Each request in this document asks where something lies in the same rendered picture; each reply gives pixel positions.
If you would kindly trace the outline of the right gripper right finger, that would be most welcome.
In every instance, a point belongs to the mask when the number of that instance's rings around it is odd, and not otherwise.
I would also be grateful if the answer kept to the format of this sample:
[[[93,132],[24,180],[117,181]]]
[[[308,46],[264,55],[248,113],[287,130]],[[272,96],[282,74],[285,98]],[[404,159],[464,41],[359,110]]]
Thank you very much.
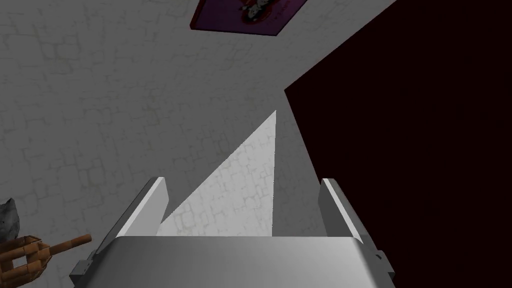
[[[318,206],[328,237],[352,237],[381,258],[368,230],[359,218],[343,190],[333,178],[323,178],[318,194]]]

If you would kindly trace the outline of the purple wall picture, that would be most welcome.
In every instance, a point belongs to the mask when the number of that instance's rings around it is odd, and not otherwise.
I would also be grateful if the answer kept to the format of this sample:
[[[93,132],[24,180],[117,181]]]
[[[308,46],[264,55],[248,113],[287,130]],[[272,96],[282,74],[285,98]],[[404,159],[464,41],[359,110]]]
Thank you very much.
[[[190,29],[277,36],[308,0],[199,0]]]

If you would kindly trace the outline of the dark maroon door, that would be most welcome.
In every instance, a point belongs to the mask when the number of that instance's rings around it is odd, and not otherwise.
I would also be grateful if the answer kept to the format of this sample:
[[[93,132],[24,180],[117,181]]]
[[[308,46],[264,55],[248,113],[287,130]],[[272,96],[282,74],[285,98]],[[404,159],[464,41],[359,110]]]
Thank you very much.
[[[396,288],[512,288],[512,0],[395,0],[285,94]]]

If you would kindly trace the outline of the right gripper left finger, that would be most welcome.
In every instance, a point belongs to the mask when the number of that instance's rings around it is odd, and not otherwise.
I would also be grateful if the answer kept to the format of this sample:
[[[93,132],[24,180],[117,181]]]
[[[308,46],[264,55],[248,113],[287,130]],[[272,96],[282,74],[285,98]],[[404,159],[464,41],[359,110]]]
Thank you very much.
[[[125,236],[155,236],[169,203],[164,177],[152,177],[105,236],[95,253],[114,239]]]

